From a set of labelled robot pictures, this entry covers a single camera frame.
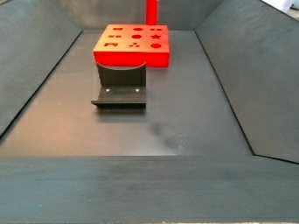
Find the gray wall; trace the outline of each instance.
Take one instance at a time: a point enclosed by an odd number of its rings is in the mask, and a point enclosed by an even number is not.
[[[0,136],[79,34],[51,1],[0,5]]]
[[[143,24],[145,0],[53,0],[83,29],[108,24]],[[221,0],[160,0],[159,24],[171,30],[193,30]]]
[[[196,32],[253,152],[299,162],[299,23],[224,0]]]

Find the red shape sorter block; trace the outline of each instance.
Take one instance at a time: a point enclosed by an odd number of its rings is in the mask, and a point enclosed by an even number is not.
[[[93,49],[103,66],[168,67],[169,39],[167,25],[109,24]]]

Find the red pole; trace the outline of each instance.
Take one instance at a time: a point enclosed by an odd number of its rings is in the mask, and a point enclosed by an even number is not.
[[[145,0],[145,24],[147,25],[156,25],[157,1],[159,0]]]

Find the circular hole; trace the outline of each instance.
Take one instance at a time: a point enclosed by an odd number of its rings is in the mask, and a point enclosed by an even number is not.
[[[151,44],[151,47],[152,47],[152,48],[160,48],[161,45],[160,45],[160,44]]]
[[[141,35],[133,35],[132,38],[133,39],[140,39],[141,38]]]

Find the black holder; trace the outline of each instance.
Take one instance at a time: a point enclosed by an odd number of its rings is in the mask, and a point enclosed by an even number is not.
[[[96,106],[145,106],[145,64],[132,69],[112,69],[97,64],[101,88]]]

